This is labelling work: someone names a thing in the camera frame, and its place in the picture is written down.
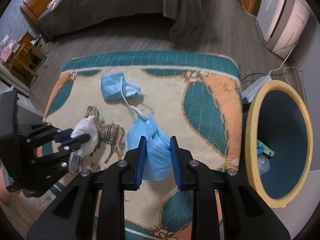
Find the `teal bin yellow rim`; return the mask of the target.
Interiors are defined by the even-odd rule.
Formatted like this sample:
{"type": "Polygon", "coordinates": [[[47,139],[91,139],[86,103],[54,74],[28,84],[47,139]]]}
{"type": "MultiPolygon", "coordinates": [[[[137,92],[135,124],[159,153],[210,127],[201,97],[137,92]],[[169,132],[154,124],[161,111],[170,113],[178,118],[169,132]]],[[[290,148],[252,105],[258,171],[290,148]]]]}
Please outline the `teal bin yellow rim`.
{"type": "Polygon", "coordinates": [[[254,96],[244,124],[248,182],[271,208],[284,208],[303,187],[313,153],[311,120],[302,98],[287,83],[271,80],[254,96]],[[257,142],[275,152],[259,174],[257,142]]]}

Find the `blue face mask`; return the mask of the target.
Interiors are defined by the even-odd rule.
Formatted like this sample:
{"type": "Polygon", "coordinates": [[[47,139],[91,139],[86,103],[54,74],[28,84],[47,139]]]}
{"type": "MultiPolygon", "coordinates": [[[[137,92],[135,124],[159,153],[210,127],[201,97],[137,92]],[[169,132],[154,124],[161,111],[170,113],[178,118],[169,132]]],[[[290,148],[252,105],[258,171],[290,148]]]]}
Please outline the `blue face mask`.
{"type": "Polygon", "coordinates": [[[127,81],[124,72],[104,74],[100,80],[101,93],[104,100],[136,98],[140,96],[140,86],[127,81]]]}
{"type": "Polygon", "coordinates": [[[144,180],[162,181],[172,167],[170,138],[156,124],[152,114],[144,115],[137,107],[129,110],[135,119],[126,136],[127,149],[138,147],[140,138],[146,138],[146,161],[143,172],[144,180]]]}

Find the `teal orange horse rug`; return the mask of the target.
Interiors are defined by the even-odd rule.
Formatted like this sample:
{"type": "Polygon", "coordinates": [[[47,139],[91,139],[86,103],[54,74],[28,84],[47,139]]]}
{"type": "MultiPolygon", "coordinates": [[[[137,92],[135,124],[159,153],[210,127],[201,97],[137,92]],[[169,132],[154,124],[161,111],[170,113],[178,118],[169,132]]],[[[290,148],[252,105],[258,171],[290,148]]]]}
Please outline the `teal orange horse rug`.
{"type": "Polygon", "coordinates": [[[193,157],[212,169],[237,168],[242,126],[240,75],[227,57],[177,51],[122,51],[66,63],[48,99],[44,119],[62,129],[95,116],[99,134],[83,168],[98,172],[124,158],[135,116],[128,105],[156,124],[193,157]],[[104,74],[124,72],[140,96],[104,100],[104,74]]]}

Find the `bed with brown blanket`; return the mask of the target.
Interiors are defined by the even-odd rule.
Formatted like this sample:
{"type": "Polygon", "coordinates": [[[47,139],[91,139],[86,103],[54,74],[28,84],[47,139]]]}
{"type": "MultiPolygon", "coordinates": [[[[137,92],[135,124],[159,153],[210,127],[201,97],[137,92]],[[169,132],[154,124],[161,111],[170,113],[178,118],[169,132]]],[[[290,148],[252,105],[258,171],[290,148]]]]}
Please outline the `bed with brown blanket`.
{"type": "Polygon", "coordinates": [[[203,20],[202,0],[24,0],[21,10],[52,39],[111,18],[163,14],[174,21],[172,42],[182,42],[203,20]]]}

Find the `white air purifier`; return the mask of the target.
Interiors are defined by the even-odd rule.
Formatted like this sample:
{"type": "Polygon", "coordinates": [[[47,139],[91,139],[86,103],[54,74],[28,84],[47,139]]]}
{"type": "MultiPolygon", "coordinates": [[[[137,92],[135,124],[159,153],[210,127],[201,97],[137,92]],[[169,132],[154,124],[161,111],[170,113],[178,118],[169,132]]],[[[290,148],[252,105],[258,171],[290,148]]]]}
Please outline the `white air purifier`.
{"type": "Polygon", "coordinates": [[[286,58],[297,44],[309,16],[306,0],[261,0],[256,18],[261,43],[286,58]]]}

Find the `clear plastic glove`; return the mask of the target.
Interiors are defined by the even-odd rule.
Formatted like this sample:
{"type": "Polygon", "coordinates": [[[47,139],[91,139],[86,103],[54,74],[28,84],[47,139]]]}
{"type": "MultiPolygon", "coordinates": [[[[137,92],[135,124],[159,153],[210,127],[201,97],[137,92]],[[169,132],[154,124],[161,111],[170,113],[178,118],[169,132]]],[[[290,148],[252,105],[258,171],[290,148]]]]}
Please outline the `clear plastic glove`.
{"type": "Polygon", "coordinates": [[[268,156],[265,154],[258,155],[258,171],[259,175],[262,176],[270,170],[270,161],[268,156]]]}

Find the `white power strip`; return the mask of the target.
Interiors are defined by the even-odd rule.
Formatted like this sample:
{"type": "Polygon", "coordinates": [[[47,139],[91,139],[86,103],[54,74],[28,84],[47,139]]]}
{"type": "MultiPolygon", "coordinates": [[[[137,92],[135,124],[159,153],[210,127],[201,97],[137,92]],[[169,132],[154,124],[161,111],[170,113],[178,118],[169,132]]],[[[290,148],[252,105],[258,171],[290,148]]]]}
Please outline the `white power strip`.
{"type": "Polygon", "coordinates": [[[265,75],[265,76],[262,76],[260,78],[258,78],[256,81],[254,81],[248,88],[246,88],[242,94],[241,94],[241,97],[242,97],[242,101],[244,103],[250,103],[252,102],[255,94],[259,91],[259,89],[261,87],[263,87],[263,85],[265,83],[267,83],[268,81],[271,81],[271,76],[270,75],[265,75]]]}

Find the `green white cardboard box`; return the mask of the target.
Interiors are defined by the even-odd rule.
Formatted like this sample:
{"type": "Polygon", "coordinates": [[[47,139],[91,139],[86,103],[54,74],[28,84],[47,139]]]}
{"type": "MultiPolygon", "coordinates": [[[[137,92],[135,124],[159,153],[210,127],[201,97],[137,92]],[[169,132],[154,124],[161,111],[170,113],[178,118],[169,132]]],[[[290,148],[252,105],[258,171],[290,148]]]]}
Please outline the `green white cardboard box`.
{"type": "Polygon", "coordinates": [[[263,144],[260,140],[257,140],[257,155],[265,154],[269,157],[273,157],[275,152],[271,150],[268,146],[263,144]]]}

